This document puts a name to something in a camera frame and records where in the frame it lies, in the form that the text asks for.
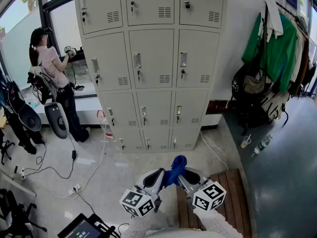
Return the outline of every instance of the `pink shirt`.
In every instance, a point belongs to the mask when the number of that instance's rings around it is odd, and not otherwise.
[[[39,53],[38,65],[42,63],[41,66],[47,75],[57,81],[58,87],[64,88],[69,81],[65,74],[58,70],[53,63],[53,60],[58,57],[56,49],[54,47],[48,49],[46,46],[40,46],[36,48],[36,51]]]

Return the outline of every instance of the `black pants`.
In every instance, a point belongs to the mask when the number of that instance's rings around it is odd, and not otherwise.
[[[76,113],[76,105],[74,93],[69,85],[66,85],[62,92],[57,94],[57,102],[61,103],[67,116],[69,132],[72,134],[76,141],[84,142],[89,134],[88,131],[83,129],[80,125],[78,115]]]
[[[43,139],[41,133],[39,131],[32,131],[25,127],[21,123],[17,114],[11,114],[7,109],[4,109],[4,113],[14,134],[20,140],[20,143],[23,145],[24,149],[31,154],[35,154],[36,148],[32,145],[30,137],[35,144],[42,144]]]

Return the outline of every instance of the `power strip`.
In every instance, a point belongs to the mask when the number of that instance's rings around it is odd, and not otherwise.
[[[76,192],[78,193],[78,191],[81,189],[81,186],[79,184],[77,184],[76,186],[74,186],[74,188],[76,189]],[[75,194],[73,188],[68,191],[68,195],[69,196],[72,195],[72,194]]]

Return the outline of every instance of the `cup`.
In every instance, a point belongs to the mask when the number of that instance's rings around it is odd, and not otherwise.
[[[246,148],[247,145],[250,144],[250,143],[251,143],[251,138],[249,138],[248,136],[244,137],[243,141],[241,142],[241,148]]]

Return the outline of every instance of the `green jacket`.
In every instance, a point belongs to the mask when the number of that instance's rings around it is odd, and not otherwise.
[[[280,17],[283,26],[283,35],[276,39],[274,34],[272,34],[270,41],[266,45],[266,62],[267,73],[273,82],[276,82],[279,76],[281,76],[279,89],[285,93],[295,64],[297,30],[292,22],[283,14],[280,14]],[[252,57],[259,52],[257,43],[260,22],[261,15],[259,14],[242,57],[244,63],[250,62]],[[264,56],[262,54],[260,68],[263,67]]]

